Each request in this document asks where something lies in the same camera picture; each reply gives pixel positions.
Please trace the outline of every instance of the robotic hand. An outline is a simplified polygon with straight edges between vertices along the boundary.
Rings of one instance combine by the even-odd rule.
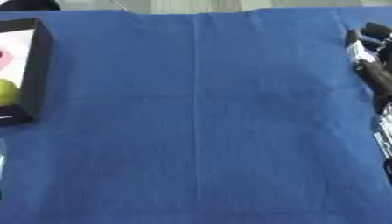
[[[392,29],[367,23],[346,35],[346,48],[357,75],[374,92],[374,137],[385,155],[384,169],[392,184]]]

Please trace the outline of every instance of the blue fabric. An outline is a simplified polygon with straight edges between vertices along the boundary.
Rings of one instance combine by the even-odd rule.
[[[392,222],[343,38],[392,9],[39,16],[43,118],[2,129],[0,223]]]

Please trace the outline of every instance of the table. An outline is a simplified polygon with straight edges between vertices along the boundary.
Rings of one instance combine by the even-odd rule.
[[[36,16],[42,120],[0,130],[7,224],[390,223],[343,38],[390,8]]]

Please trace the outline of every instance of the metal part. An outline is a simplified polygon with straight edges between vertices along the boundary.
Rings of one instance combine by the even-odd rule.
[[[387,104],[382,114],[374,119],[373,130],[385,158],[392,158],[392,103]]]
[[[377,58],[368,53],[363,46],[363,44],[357,40],[353,42],[348,48],[347,48],[348,54],[350,55],[350,60],[354,64],[359,64],[361,60],[365,60],[367,62],[373,63],[377,61]]]

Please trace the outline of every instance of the white surface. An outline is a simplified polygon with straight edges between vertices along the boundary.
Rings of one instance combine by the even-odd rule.
[[[14,59],[0,71],[0,79],[12,81],[18,88],[22,85],[33,32],[30,29],[0,33],[0,49],[7,49]]]
[[[272,7],[272,2],[270,0],[241,0],[241,8],[244,11],[255,10],[258,8],[270,8]]]
[[[64,10],[118,9],[110,0],[57,0]],[[117,0],[136,13],[197,13],[202,11],[238,11],[269,7],[306,6],[381,6],[392,0]],[[220,9],[217,2],[224,2]]]

